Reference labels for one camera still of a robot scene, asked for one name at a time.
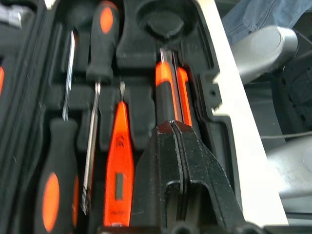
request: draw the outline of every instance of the tool case foam insert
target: tool case foam insert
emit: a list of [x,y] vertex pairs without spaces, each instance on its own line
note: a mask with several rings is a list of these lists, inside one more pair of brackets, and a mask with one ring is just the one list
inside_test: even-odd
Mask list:
[[[213,84],[219,69],[199,6],[194,0],[113,2],[120,14],[120,32],[112,65],[114,79],[102,84],[99,97],[93,208],[87,218],[79,209],[75,233],[93,234],[102,224],[106,159],[120,81],[126,86],[135,166],[161,124],[156,118],[155,66],[163,46],[178,51],[189,77],[193,128],[226,172],[240,204],[231,121],[214,117],[211,111],[221,104],[218,86]],[[87,81],[86,70],[99,1],[60,0],[52,10],[46,10],[44,1],[3,3],[27,5],[34,15],[21,30],[0,23],[0,63],[5,70],[0,96],[0,233],[33,233],[38,182],[51,140],[50,123],[61,117],[64,102],[71,29],[77,35],[77,49],[68,106],[69,118],[78,124],[75,141],[81,194],[94,99],[94,83]]]

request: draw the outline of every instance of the white table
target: white table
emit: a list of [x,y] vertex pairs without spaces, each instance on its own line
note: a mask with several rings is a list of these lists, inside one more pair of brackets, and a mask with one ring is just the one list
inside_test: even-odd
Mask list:
[[197,2],[204,14],[220,68],[215,82],[219,85],[223,103],[214,114],[228,115],[232,121],[244,217],[259,226],[287,225],[275,176],[268,165],[215,1]]

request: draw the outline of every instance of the digital display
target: digital display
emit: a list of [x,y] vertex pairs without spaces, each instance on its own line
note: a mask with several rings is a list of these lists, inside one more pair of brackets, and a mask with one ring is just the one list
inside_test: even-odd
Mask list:
[[115,200],[122,200],[123,174],[116,173]]

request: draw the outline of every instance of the jeans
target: jeans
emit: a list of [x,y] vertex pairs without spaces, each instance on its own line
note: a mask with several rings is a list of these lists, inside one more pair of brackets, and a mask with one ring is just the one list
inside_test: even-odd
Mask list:
[[241,0],[223,19],[230,44],[268,25],[292,28],[312,0]]

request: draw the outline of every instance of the screwdriver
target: screwdriver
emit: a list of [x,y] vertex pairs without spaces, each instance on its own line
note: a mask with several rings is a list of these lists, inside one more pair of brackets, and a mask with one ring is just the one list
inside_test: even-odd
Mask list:
[[161,48],[160,57],[155,79],[158,123],[177,120],[192,126],[186,89],[187,73],[177,66],[177,58],[172,50]]
[[104,226],[129,226],[134,180],[134,163],[127,107],[123,101],[124,82],[120,83],[113,135],[108,153],[104,199]]
[[101,2],[93,17],[91,63],[87,69],[87,79],[95,81],[96,84],[82,190],[81,207],[85,214],[88,214],[91,209],[93,163],[98,128],[98,98],[101,89],[100,82],[110,82],[113,78],[112,60],[118,33],[119,12],[117,7],[110,1]]
[[67,99],[71,87],[75,51],[74,33],[71,31],[63,118],[52,120],[51,144],[42,175],[35,207],[36,234],[73,233],[78,218],[79,184],[75,157],[77,123],[68,119]]
[[2,92],[3,83],[4,83],[4,69],[0,67],[0,96]]

